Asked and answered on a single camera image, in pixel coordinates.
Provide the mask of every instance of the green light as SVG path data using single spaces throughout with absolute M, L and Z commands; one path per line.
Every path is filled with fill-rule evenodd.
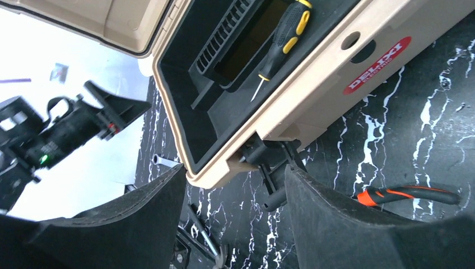
M 44 162 L 48 159 L 48 156 L 47 155 L 43 155 L 43 157 L 41 157 L 40 159 L 40 164 L 44 164 Z

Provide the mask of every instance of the round hole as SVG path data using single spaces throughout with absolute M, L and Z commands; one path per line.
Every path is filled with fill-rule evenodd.
M 159 164 L 159 156 L 158 156 L 158 154 L 155 154 L 155 155 L 152 157 L 152 162 L 153 162 L 153 164 Z
M 353 45 L 355 45 L 356 42 L 358 42 L 358 40 L 360 39 L 360 36 L 361 36 L 360 32 L 354 32 L 354 33 L 351 33 L 349 36 L 347 36 L 342 43 L 342 50 L 347 50 L 351 48 Z

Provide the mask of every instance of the black and yellow screwdriver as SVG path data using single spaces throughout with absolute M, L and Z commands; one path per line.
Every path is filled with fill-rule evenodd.
M 267 53 L 267 61 L 264 67 L 259 71 L 259 77 L 262 79 L 251 101 L 254 100 L 264 81 L 270 81 L 271 78 L 281 68 L 283 61 L 289 51 L 299 40 L 304 32 L 310 18 L 312 5 L 307 0 L 296 0 L 290 4 L 282 15 L 274 32 L 271 48 Z

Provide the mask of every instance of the screwdriver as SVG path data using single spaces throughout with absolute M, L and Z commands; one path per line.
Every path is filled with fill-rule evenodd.
M 376 206 L 388 202 L 415 198 L 446 203 L 447 205 L 458 205 L 460 203 L 460 196 L 458 194 L 443 189 L 417 185 L 400 186 L 391 189 L 369 187 L 363 193 L 358 194 L 357 198 L 358 201 L 365 206 Z
M 264 67 L 259 71 L 260 81 L 251 102 L 259 92 L 264 81 L 270 81 L 271 78 L 281 68 L 283 61 L 289 51 L 299 40 L 299 36 L 304 32 L 305 26 L 310 18 L 312 5 L 307 0 L 296 0 L 287 7 L 277 24 L 271 48 L 267 54 L 267 61 Z

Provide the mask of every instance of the red oval logo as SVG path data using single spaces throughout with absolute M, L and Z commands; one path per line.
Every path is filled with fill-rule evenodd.
M 370 68 L 359 75 L 353 82 L 351 82 L 343 91 L 343 95 L 352 94 L 363 86 L 368 80 L 379 73 L 385 66 L 394 60 L 401 52 L 403 52 L 411 43 L 412 38 L 406 36 L 390 48 L 381 58 L 379 58 Z

